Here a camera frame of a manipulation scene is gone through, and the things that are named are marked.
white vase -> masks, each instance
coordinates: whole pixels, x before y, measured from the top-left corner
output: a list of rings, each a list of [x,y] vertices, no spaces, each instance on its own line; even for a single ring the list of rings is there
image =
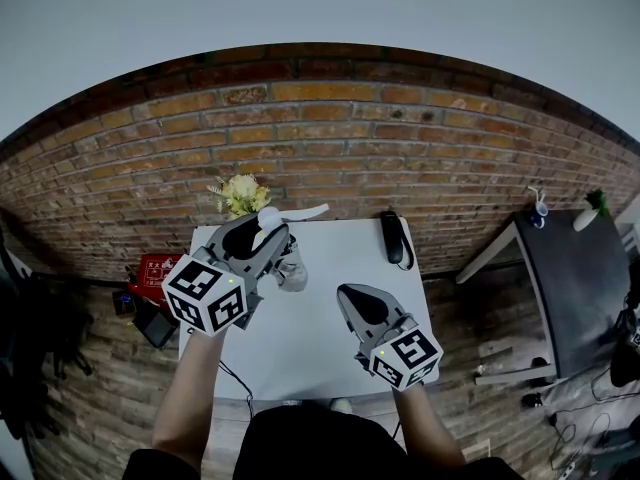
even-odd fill
[[[591,224],[591,221],[596,218],[596,215],[598,215],[598,210],[594,210],[592,208],[583,210],[583,212],[576,217],[576,220],[573,221],[573,229],[576,231],[582,231]]]

green plant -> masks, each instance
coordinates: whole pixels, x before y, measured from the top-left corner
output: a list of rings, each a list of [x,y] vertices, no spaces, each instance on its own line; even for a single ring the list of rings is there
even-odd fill
[[[592,190],[587,193],[587,197],[585,197],[585,199],[591,205],[591,208],[598,210],[598,215],[601,217],[609,215],[609,210],[607,209],[607,198],[601,189]]]

brick wall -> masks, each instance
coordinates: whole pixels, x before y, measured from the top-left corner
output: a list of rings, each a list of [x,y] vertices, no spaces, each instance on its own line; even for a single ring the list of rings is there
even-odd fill
[[[543,185],[551,208],[640,189],[640,144],[589,109],[487,66],[364,45],[255,46],[87,89],[0,144],[7,241],[39,270],[119,279],[221,222],[206,186],[254,173],[280,208],[389,207],[423,272],[460,268]]]

white table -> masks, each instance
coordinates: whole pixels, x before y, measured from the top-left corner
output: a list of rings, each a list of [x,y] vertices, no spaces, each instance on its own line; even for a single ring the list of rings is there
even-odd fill
[[[409,242],[411,236],[402,219]],[[418,265],[405,272],[388,263],[378,219],[289,223],[309,271],[303,292],[278,289],[264,276],[258,292],[264,300],[249,327],[231,326],[222,360],[253,391],[256,400],[327,399],[389,390],[353,359],[360,342],[349,332],[336,300],[342,283],[362,283],[392,293],[415,320],[431,331]],[[191,253],[204,245],[216,226],[193,232]],[[180,355],[189,339],[180,326]],[[424,379],[433,382],[438,367]],[[236,380],[220,372],[216,397],[244,399]]]

